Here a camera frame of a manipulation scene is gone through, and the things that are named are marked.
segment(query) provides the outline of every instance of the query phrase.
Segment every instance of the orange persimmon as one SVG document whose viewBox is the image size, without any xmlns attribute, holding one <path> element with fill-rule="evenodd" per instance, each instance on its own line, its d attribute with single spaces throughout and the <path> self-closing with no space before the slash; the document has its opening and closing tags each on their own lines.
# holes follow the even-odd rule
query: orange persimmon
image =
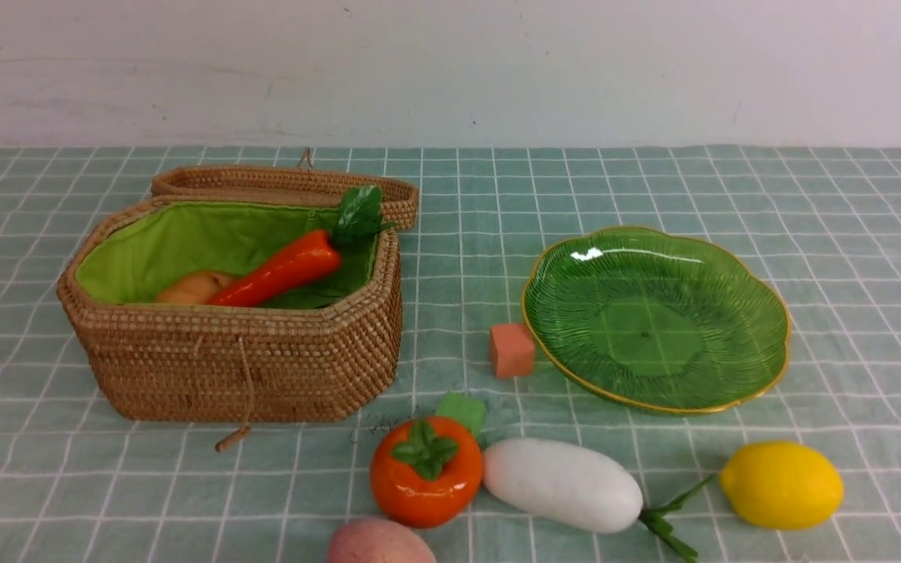
<svg viewBox="0 0 901 563">
<path fill-rule="evenodd" d="M 475 499 L 482 476 L 482 449 L 468 428 L 448 417 L 425 417 L 382 439 L 371 462 L 371 492 L 391 520 L 433 528 Z"/>
</svg>

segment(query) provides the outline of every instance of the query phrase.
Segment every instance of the green plate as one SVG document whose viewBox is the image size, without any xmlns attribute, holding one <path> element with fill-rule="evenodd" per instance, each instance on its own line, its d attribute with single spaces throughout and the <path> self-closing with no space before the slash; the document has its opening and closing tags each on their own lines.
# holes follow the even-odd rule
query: green plate
<svg viewBox="0 0 901 563">
<path fill-rule="evenodd" d="M 541 254 L 521 300 L 537 345 L 600 396 L 668 414 L 762 395 L 788 366 L 787 307 L 736 256 L 650 228 L 606 228 Z"/>
</svg>

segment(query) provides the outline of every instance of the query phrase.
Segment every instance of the toy carrot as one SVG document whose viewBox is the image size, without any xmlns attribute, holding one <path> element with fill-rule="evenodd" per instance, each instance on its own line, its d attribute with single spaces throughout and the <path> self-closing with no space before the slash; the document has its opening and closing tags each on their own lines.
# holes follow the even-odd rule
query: toy carrot
<svg viewBox="0 0 901 563">
<path fill-rule="evenodd" d="M 236 279 L 208 300 L 223 307 L 255 307 L 280 293 L 311 284 L 343 265 L 337 247 L 377 235 L 394 226 L 382 223 L 382 192 L 378 186 L 352 188 L 339 204 L 339 220 L 332 232 L 315 229 L 278 250 L 256 270 Z"/>
</svg>

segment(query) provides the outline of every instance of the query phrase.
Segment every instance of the yellow lemon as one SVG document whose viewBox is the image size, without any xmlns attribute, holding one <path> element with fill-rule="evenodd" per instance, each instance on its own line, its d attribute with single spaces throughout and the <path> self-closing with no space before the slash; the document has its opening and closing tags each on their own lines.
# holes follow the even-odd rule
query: yellow lemon
<svg viewBox="0 0 901 563">
<path fill-rule="evenodd" d="M 732 509 L 754 526 L 811 528 L 843 503 L 843 480 L 812 448 L 787 441 L 742 446 L 719 477 Z"/>
</svg>

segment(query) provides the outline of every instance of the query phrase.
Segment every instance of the basket handle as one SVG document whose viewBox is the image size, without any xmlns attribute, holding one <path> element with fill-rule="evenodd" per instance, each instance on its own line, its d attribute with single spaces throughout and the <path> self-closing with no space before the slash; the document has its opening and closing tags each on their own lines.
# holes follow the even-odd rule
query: basket handle
<svg viewBox="0 0 901 563">
<path fill-rule="evenodd" d="M 301 153 L 301 157 L 297 160 L 297 164 L 294 164 L 295 168 L 300 170 L 301 164 L 307 164 L 308 170 L 315 170 L 315 165 L 311 163 L 311 147 L 305 146 L 304 151 Z"/>
</svg>

